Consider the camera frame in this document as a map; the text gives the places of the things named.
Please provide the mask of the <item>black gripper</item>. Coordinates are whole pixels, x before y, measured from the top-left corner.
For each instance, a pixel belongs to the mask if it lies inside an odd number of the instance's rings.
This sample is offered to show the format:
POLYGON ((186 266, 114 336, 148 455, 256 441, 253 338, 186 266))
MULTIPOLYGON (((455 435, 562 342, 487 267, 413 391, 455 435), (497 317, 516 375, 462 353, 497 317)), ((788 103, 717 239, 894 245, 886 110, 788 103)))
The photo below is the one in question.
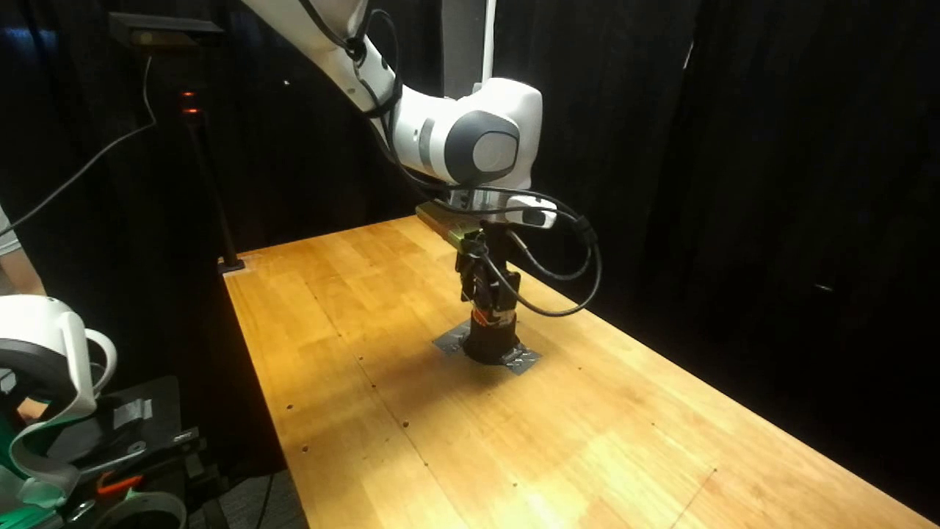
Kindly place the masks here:
POLYGON ((472 307, 521 304, 521 276, 506 267, 484 234, 469 234, 457 242, 455 272, 462 298, 472 307))

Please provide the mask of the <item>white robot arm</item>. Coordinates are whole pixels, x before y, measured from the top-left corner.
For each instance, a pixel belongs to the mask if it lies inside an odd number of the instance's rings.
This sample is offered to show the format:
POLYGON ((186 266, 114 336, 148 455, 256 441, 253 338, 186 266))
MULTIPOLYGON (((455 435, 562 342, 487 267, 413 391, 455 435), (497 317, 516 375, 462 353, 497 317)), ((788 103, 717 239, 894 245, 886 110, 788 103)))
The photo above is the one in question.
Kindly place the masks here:
POLYGON ((544 94, 487 76, 463 97, 409 88, 366 35, 369 0, 245 0, 294 44, 374 126, 386 154, 443 203, 491 225, 549 229, 556 210, 532 195, 544 94))

